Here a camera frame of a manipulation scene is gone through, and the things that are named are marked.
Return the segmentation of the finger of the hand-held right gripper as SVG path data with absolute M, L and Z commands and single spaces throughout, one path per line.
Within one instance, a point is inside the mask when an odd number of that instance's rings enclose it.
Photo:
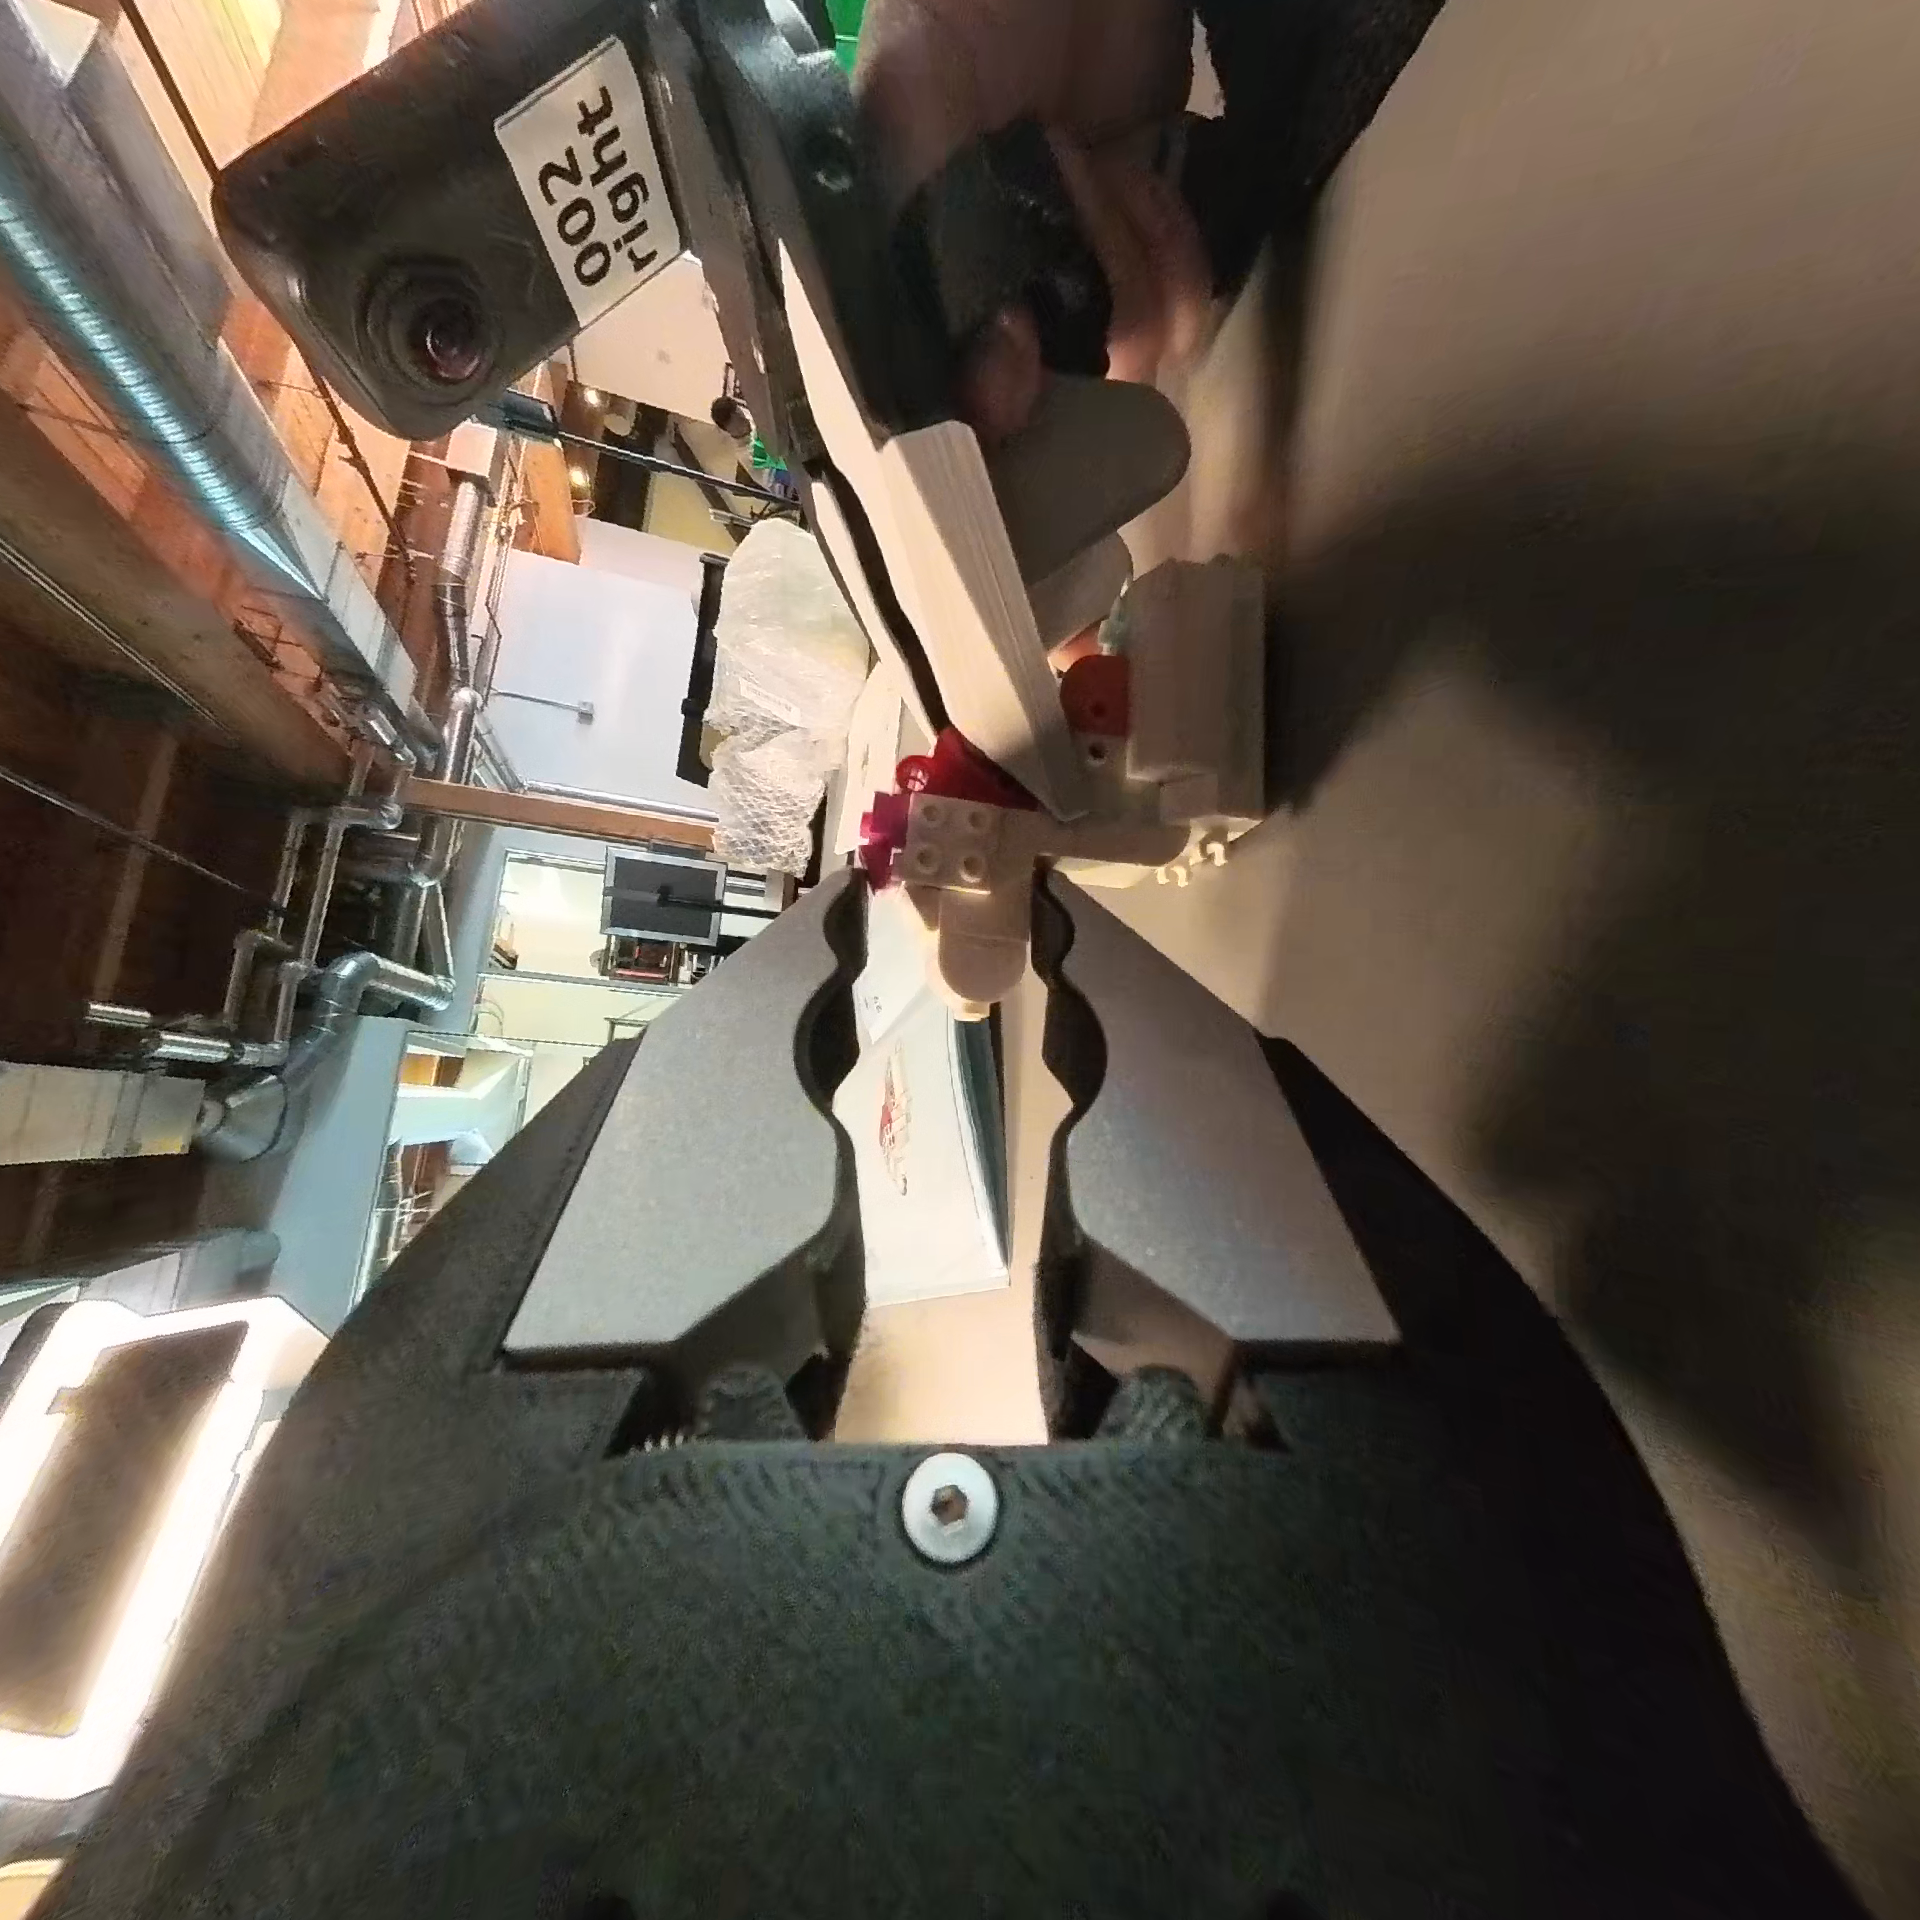
M 808 517 L 878 655 L 925 722 L 972 748 L 1062 820 L 1093 807 L 1038 619 L 972 427 L 887 432 L 867 412 L 832 311 L 788 244 L 781 299 L 818 452 Z
M 1031 420 L 993 452 L 993 492 L 1036 633 L 1099 626 L 1135 578 L 1124 531 L 1185 480 L 1188 425 L 1153 387 L 1049 376 Z

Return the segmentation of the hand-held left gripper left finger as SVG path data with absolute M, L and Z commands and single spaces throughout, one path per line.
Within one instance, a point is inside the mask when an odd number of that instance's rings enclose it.
M 654 1019 L 503 1350 L 525 1364 L 805 1371 L 867 1307 L 852 1140 L 868 882 L 824 876 Z

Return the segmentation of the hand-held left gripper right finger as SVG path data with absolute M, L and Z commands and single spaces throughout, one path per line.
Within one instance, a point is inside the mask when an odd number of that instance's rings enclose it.
M 1386 1353 L 1401 1328 L 1257 1028 L 1066 876 L 1036 891 L 1050 1353 Z

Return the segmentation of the white lego build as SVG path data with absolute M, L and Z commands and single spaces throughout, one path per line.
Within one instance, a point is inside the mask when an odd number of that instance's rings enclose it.
M 860 820 L 858 864 L 902 901 L 930 990 L 986 1020 L 1033 955 L 1045 879 L 1185 888 L 1268 814 L 1267 616 L 1253 564 L 1170 561 L 1133 581 L 1054 687 L 1090 780 L 1058 818 L 960 733 L 902 758 Z

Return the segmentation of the person's right forearm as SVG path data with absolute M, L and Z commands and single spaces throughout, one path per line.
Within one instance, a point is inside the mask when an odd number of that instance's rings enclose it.
M 1185 135 L 1180 192 L 1213 297 L 1309 222 L 1320 195 L 1421 51 L 1441 3 L 1199 3 L 1220 113 Z

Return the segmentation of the open lego instruction booklet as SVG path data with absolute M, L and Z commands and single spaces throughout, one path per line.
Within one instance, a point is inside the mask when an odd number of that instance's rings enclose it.
M 899 882 L 867 903 L 856 1061 L 831 1101 L 852 1144 L 872 1311 L 1011 1285 L 1007 1135 L 993 1020 L 960 1020 Z

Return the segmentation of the person's right hand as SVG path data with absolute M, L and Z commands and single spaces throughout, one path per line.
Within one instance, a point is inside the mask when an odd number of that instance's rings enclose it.
M 959 153 L 1036 123 L 1113 295 L 1109 374 L 1154 385 L 1190 362 L 1213 267 L 1153 144 L 1192 85 L 1180 3 L 867 5 L 855 68 L 863 123 L 899 212 Z

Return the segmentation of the clear bubble wrap bundle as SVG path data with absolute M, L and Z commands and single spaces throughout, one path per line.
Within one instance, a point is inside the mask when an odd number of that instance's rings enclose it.
M 812 533 L 770 518 L 743 537 L 715 643 L 705 716 L 715 847 L 733 866 L 803 876 L 872 672 L 868 638 Z

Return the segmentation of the wooden beam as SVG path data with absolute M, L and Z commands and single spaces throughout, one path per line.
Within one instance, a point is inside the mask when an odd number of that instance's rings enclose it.
M 484 825 L 610 847 L 660 844 L 696 854 L 715 853 L 708 820 L 533 790 L 503 790 L 472 783 L 428 780 L 407 775 L 399 805 L 436 820 Z

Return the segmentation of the grey metal pipes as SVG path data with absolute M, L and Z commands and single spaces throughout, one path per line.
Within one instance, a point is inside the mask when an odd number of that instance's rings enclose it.
M 369 1000 L 411 1015 L 443 1015 L 457 1002 L 445 895 L 461 833 L 441 814 L 428 818 L 417 853 L 393 879 L 399 904 L 387 944 L 321 962 L 349 836 L 400 829 L 419 772 L 417 745 L 404 733 L 373 726 L 350 755 L 344 792 L 290 814 L 275 886 L 261 921 L 234 939 L 225 998 L 213 1017 L 162 1020 L 116 1000 L 83 1004 L 85 1026 L 116 1038 L 143 1070 L 210 1075 L 204 1138 L 221 1124 L 237 1128 L 239 1110 L 297 1092 L 342 1044 Z

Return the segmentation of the silver ventilation duct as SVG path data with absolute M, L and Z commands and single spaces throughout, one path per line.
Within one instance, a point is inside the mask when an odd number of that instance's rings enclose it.
M 282 602 L 325 665 L 385 709 L 417 671 L 231 350 L 203 337 L 96 159 L 2 135 L 5 271 L 132 446 Z

